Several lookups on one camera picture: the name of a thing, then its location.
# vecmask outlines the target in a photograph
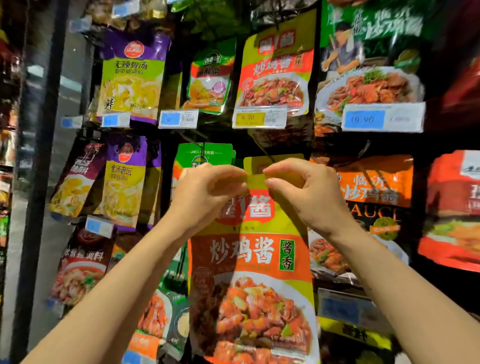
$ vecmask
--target chef illustration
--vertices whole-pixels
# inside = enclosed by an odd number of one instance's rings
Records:
[[[335,26],[334,36],[330,35],[330,44],[322,55],[322,71],[327,72],[327,80],[353,70],[363,64],[363,44],[353,39],[350,23],[339,22]]]

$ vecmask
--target black pole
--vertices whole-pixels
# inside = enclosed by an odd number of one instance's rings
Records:
[[[57,114],[57,105],[62,70],[63,50],[67,29],[69,1],[53,0],[51,2],[54,14],[54,26],[45,67],[45,77],[42,79],[43,95],[40,101],[41,109],[36,123],[35,155],[32,165],[32,187],[29,192],[28,206],[25,218],[25,230],[20,261],[15,315],[13,319],[12,343],[10,347],[10,363],[18,364],[27,355],[28,339],[35,294],[36,271],[40,243],[42,238],[43,215],[47,199],[48,171],[52,151],[53,135]],[[35,32],[30,21],[28,32]]]

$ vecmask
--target yellow price tag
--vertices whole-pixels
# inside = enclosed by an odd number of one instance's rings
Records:
[[[265,113],[264,112],[242,112],[237,114],[237,126],[264,126]]]

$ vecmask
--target red oval logo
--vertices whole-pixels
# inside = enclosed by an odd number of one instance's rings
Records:
[[[145,52],[145,46],[139,41],[130,42],[125,47],[125,55],[128,58],[138,58]]]
[[[130,143],[126,143],[120,150],[119,161],[121,163],[128,162],[133,154],[133,147]]]

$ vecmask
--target forearm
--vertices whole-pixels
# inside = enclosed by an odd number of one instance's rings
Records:
[[[172,220],[160,221],[24,363],[120,363],[163,273],[187,238]]]
[[[344,255],[415,364],[478,362],[480,325],[467,312],[356,224],[328,240]]]

